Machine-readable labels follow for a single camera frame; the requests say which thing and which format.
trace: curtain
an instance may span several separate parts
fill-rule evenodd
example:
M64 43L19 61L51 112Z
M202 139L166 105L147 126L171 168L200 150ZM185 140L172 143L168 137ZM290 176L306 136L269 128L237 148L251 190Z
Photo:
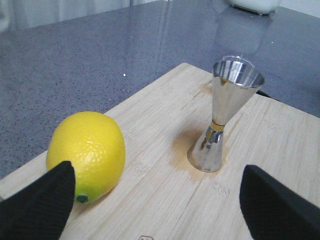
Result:
M0 32L3 31L1 13L4 12L9 21L3 23L9 31L16 31L153 1L155 0L0 0Z

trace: wooden cutting board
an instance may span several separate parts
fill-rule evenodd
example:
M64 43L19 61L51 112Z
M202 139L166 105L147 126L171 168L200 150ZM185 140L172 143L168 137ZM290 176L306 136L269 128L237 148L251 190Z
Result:
M106 114L120 125L126 165L111 193L75 204L60 239L247 240L239 204L254 164L320 206L320 119L255 94L227 124L223 167L193 168L187 150L211 121L212 75L182 63ZM8 198L46 172L46 152L0 181Z

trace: lemon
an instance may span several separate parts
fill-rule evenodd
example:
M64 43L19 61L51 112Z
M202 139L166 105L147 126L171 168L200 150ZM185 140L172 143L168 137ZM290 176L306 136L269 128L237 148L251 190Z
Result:
M119 181L125 166L125 141L111 117L81 111L55 129L46 156L48 170L71 161L75 172L75 200L92 203Z

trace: jigger cup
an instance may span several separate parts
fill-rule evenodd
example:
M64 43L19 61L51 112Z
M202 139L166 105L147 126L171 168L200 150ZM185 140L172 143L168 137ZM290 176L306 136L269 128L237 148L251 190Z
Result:
M212 74L212 121L187 152L195 168L210 173L222 167L225 125L265 82L255 66L239 56L225 56L214 64Z

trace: gray speckled countertop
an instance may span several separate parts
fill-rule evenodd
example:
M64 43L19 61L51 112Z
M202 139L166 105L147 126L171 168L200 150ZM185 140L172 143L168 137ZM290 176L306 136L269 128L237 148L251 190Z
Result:
M243 54L261 89L320 117L320 18L203 0L146 3L0 35L0 179L45 151L78 111L106 112L182 62Z

